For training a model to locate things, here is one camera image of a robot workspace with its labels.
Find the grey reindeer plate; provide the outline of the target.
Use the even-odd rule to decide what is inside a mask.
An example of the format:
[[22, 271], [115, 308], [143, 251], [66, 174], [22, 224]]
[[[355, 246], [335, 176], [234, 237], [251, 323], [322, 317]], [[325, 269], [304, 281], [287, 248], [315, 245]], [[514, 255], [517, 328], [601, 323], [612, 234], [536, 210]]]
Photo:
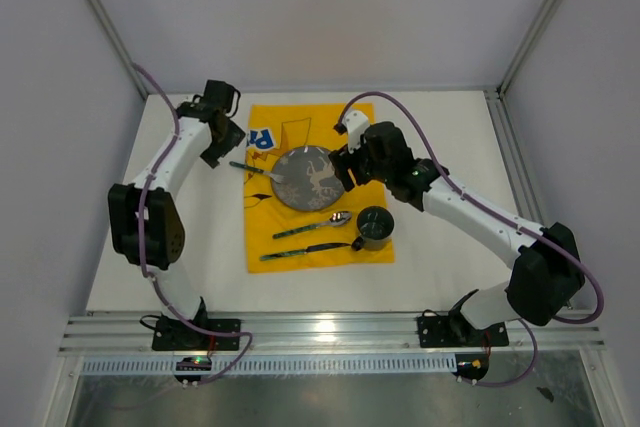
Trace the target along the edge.
[[301, 146], [284, 153], [271, 172], [283, 178], [271, 181], [275, 196], [299, 212], [315, 212], [335, 204], [345, 193], [329, 160], [329, 150]]

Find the spoon with green handle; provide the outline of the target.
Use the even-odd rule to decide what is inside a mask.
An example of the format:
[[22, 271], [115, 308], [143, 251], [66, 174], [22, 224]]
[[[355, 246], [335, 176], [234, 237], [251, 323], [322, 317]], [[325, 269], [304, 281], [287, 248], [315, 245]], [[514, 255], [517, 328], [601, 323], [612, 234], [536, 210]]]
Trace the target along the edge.
[[293, 235], [317, 230], [323, 227], [340, 227], [344, 226], [351, 221], [353, 218], [353, 213], [349, 211], [338, 211], [334, 212], [328, 220], [322, 222], [316, 222], [305, 226], [296, 227], [293, 229], [289, 229], [286, 231], [278, 232], [272, 235], [273, 239], [281, 239], [285, 237], [290, 237]]

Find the fork with green handle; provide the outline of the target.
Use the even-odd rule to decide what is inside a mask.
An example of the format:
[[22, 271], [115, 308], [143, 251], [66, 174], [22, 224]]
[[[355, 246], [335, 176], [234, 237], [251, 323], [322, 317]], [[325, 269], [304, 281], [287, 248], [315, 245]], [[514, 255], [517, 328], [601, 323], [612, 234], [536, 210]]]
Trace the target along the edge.
[[254, 174], [260, 174], [263, 176], [266, 176], [268, 178], [270, 178], [273, 182], [278, 183], [278, 184], [282, 184], [285, 182], [285, 177], [281, 174], [276, 174], [273, 173], [271, 171], [267, 171], [258, 167], [254, 167], [254, 166], [250, 166], [248, 164], [243, 164], [243, 163], [239, 163], [239, 162], [235, 162], [235, 161], [230, 161], [229, 165], [235, 168], [239, 168], [241, 170], [247, 171], [247, 172], [251, 172]]

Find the dark green mug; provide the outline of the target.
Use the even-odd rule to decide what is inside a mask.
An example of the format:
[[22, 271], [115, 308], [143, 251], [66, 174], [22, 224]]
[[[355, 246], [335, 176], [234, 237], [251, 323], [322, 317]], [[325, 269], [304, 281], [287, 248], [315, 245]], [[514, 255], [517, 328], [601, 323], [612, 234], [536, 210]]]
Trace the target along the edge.
[[370, 206], [356, 218], [357, 237], [352, 242], [354, 251], [382, 250], [390, 241], [395, 227], [392, 214], [384, 207]]

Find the knife with green handle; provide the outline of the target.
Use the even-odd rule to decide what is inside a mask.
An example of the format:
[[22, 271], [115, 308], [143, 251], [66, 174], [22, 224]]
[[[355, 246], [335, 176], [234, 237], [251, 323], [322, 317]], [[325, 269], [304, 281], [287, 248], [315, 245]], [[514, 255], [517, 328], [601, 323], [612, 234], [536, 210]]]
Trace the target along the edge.
[[340, 249], [340, 248], [350, 248], [351, 244], [346, 242], [329, 242], [329, 243], [321, 243], [311, 245], [301, 249], [294, 249], [289, 251], [270, 253], [262, 255], [259, 260], [261, 262], [273, 261], [284, 258], [291, 258], [297, 256], [304, 256], [311, 253], [323, 252], [328, 250]]

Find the yellow Pikachu cloth placemat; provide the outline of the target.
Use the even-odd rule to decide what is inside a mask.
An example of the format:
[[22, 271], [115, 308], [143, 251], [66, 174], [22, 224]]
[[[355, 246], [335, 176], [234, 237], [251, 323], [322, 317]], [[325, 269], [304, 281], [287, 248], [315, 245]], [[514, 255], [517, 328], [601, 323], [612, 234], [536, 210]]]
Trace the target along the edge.
[[[334, 130], [343, 106], [264, 105], [251, 107], [245, 164], [271, 171], [286, 152], [301, 146], [319, 146], [330, 151], [340, 148], [344, 138]], [[346, 242], [357, 237], [354, 220], [340, 227], [323, 227], [294, 236], [273, 239], [272, 235], [296, 227], [327, 220], [338, 211], [357, 215], [370, 206], [386, 207], [384, 188], [372, 182], [345, 193], [334, 205], [315, 212], [298, 212], [275, 196], [271, 180], [263, 175], [244, 174], [244, 225], [248, 271], [252, 274], [327, 268], [356, 263], [392, 263], [393, 244], [382, 250], [354, 251], [340, 248], [304, 256], [261, 262], [262, 255], [301, 249], [315, 244]]]

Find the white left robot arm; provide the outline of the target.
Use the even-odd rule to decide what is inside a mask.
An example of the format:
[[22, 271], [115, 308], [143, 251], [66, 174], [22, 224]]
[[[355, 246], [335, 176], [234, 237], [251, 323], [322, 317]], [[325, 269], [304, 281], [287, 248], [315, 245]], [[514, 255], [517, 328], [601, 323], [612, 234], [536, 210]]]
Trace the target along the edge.
[[203, 298], [192, 287], [180, 262], [186, 231], [175, 204], [186, 177], [198, 161], [214, 169], [244, 140], [232, 120], [241, 94], [219, 80], [178, 107], [169, 104], [173, 129], [150, 163], [128, 184], [108, 192], [114, 250], [140, 268], [163, 308], [162, 318], [190, 349], [203, 346], [210, 326]]

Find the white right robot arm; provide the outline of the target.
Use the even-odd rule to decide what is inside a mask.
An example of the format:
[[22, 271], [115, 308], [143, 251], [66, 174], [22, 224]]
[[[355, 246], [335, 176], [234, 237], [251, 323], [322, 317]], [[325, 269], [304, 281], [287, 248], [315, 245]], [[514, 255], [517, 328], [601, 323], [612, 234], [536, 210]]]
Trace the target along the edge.
[[346, 145], [329, 155], [346, 190], [378, 181], [396, 200], [449, 222], [510, 269], [508, 281], [473, 290], [449, 310], [448, 332], [456, 342], [470, 344], [484, 330], [518, 319], [545, 326], [584, 286], [568, 227], [543, 227], [489, 203], [474, 205], [470, 191], [449, 183], [446, 168], [414, 157], [401, 130], [389, 121], [372, 124], [353, 110], [334, 128], [347, 137]]

